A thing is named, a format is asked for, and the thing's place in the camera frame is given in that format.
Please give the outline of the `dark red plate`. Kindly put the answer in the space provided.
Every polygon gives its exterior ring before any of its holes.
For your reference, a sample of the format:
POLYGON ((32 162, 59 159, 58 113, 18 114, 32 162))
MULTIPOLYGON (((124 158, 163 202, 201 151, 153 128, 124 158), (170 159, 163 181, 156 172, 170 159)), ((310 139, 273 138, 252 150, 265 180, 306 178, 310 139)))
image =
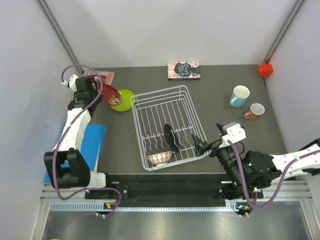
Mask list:
POLYGON ((112 85, 102 83, 102 102, 110 106, 119 105, 122 102, 122 98, 118 90, 112 85))

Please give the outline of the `lime green plate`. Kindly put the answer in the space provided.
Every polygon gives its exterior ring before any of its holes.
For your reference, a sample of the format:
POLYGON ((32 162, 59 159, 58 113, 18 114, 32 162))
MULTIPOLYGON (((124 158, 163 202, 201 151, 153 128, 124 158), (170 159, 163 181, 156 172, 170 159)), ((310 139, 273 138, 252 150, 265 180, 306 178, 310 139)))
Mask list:
POLYGON ((136 100, 135 94, 128 89, 118 90, 121 96, 121 103, 118 105, 111 105, 110 107, 117 112, 125 112, 132 108, 132 101, 136 100))

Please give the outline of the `light blue mug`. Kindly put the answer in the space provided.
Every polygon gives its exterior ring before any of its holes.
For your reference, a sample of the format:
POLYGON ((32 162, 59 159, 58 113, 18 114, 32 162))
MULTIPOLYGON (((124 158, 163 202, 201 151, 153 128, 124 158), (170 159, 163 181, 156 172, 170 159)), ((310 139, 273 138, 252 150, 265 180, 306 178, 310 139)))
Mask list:
POLYGON ((232 92, 229 105, 233 108, 242 107, 250 96, 250 90, 243 85, 237 85, 232 92))

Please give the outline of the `salmon pink mug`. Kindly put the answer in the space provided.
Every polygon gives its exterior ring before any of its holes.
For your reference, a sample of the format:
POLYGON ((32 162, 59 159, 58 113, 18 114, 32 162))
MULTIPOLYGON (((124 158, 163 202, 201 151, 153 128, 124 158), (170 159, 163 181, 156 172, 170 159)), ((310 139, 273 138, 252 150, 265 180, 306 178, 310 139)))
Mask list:
POLYGON ((250 110, 244 114, 244 118, 249 121, 255 121, 265 113, 265 107, 260 103, 253 103, 250 110))

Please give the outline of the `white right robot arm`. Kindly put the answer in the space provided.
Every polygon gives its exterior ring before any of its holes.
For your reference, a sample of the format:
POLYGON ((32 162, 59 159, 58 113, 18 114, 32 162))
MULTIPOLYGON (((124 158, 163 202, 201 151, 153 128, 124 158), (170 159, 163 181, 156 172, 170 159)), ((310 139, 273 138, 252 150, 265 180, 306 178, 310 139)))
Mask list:
POLYGON ((265 154, 249 150, 244 157, 235 154, 236 147, 246 138, 242 125, 232 122, 227 125, 218 123, 220 138, 212 143, 193 135, 197 157, 209 152, 217 158, 229 176, 231 183, 218 187, 222 199, 234 200, 252 196, 268 188, 272 183, 300 175, 320 173, 320 140, 316 139, 301 150, 282 155, 265 154))

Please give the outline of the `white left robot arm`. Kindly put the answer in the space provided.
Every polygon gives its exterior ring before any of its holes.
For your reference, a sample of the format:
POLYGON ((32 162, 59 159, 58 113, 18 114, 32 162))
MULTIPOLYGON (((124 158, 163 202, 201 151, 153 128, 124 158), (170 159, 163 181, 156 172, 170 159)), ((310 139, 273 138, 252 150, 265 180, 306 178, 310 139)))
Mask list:
POLYGON ((73 90, 73 99, 67 106, 67 120, 62 135, 52 151, 43 160, 53 188, 96 188, 102 198, 109 198, 114 191, 105 173, 90 170, 81 153, 85 131, 93 113, 102 101, 98 86, 89 76, 72 75, 63 83, 73 90))

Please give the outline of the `pink cover book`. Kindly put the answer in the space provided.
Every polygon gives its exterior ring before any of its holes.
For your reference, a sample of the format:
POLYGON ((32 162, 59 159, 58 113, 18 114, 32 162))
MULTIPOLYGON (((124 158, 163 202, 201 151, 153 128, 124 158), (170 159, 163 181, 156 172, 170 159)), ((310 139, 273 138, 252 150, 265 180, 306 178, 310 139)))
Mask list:
MULTIPOLYGON (((112 84, 112 81, 113 81, 113 78, 115 76, 115 73, 114 72, 110 72, 110 71, 97 71, 97 73, 99 74, 102 82, 104 84, 107 84, 107 85, 111 85, 112 84)), ((100 83, 100 80, 97 76, 97 74, 93 71, 93 70, 85 70, 82 74, 84 77, 86 76, 89 76, 90 78, 94 78, 94 80, 97 82, 97 83, 100 83)))

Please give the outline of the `blue foam pad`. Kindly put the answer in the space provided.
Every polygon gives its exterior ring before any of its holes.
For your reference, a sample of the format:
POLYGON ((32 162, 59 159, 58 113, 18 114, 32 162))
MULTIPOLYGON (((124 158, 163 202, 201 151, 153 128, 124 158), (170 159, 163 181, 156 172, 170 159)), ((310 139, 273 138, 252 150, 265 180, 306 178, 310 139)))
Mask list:
POLYGON ((60 189, 88 187, 93 184, 96 166, 101 156, 106 127, 88 125, 81 146, 59 147, 55 158, 55 174, 60 189))

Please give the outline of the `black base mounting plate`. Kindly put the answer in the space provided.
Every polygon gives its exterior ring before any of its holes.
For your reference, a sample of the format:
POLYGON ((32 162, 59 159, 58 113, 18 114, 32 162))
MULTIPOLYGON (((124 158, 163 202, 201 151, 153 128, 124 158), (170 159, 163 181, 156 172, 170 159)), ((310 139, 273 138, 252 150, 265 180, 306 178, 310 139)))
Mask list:
POLYGON ((107 174, 106 186, 125 199, 136 197, 204 196, 212 199, 243 199, 239 180, 225 173, 145 173, 107 174))

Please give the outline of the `red patterned white bowl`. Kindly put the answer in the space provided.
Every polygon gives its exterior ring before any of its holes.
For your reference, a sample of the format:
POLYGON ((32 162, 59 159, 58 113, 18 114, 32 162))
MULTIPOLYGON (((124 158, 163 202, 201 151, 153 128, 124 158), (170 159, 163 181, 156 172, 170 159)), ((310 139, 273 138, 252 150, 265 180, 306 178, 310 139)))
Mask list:
POLYGON ((171 150, 155 153, 147 156, 148 161, 156 166, 168 163, 171 160, 171 158, 172 158, 171 150))

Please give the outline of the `floral Little Women book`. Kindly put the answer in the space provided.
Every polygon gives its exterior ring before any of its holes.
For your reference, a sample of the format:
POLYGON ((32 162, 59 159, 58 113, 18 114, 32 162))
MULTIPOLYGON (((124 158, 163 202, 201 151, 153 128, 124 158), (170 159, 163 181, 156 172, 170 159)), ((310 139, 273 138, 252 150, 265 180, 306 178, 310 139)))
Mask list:
POLYGON ((169 81, 200 80, 200 63, 198 61, 172 61, 167 64, 169 81))

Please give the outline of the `red cube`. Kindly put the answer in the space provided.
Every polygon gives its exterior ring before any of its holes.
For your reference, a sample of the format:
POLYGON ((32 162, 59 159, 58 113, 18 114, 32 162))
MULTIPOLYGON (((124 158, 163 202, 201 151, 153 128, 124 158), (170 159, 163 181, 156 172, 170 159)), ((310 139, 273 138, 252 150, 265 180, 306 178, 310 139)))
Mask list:
POLYGON ((273 72, 273 66, 266 62, 261 63, 257 69, 257 74, 263 78, 269 77, 273 72))

